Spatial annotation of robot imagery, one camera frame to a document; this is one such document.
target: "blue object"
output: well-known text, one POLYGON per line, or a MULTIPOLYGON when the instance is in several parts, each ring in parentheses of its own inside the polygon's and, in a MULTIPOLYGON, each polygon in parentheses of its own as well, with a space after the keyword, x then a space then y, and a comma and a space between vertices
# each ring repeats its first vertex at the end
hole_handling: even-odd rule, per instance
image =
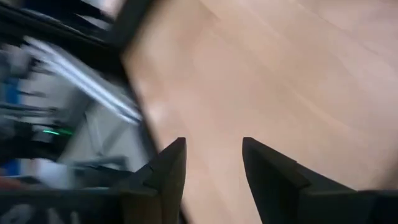
MULTIPOLYGON (((7 103, 19 104, 18 82, 17 78, 12 78, 5 84, 7 103)), ((2 168, 5 170, 4 175, 19 175, 21 173, 21 164, 17 159, 13 159, 2 168)))

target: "green light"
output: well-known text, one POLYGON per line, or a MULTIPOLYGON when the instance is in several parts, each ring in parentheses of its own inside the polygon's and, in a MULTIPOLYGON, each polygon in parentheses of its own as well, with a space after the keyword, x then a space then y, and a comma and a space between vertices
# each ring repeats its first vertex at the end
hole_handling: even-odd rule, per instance
POLYGON ((62 134, 69 134, 69 135, 72 135, 72 134, 73 134, 71 131, 66 130, 66 129, 59 129, 58 131, 59 131, 60 133, 62 133, 62 134))
POLYGON ((44 130, 44 133, 50 133, 50 134, 56 134, 59 135, 60 133, 56 133, 55 131, 50 131, 50 130, 44 130))

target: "black plastic part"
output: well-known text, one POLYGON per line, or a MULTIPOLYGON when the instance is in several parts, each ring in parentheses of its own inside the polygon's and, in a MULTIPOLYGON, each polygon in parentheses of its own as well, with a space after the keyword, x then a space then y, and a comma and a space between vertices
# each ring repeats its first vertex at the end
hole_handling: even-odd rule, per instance
POLYGON ((129 47, 153 2, 154 0, 126 0, 105 41, 122 54, 129 47))
POLYGON ((263 223, 397 223, 398 191, 355 191, 254 140, 243 161, 263 223))
POLYGON ((56 216, 64 223, 78 217, 79 223, 174 224, 178 222, 185 163, 185 139, 178 138, 110 190, 0 192, 0 222, 10 218, 49 223, 50 217, 56 216))

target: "wooden table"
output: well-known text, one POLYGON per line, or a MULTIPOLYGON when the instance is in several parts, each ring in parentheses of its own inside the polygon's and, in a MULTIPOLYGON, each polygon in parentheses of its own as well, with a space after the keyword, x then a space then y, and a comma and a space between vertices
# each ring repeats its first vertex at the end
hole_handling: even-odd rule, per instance
POLYGON ((125 55, 160 148, 187 138, 193 223, 260 223, 252 136, 355 189, 396 188, 398 2, 163 0, 125 55))

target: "wooden surface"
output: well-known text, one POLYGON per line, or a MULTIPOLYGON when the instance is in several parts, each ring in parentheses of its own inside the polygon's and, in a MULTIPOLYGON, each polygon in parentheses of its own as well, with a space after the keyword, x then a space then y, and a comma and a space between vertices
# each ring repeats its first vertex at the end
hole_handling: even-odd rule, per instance
POLYGON ((159 0, 125 55, 193 223, 260 223, 243 136, 355 189, 398 185, 398 2, 159 0))

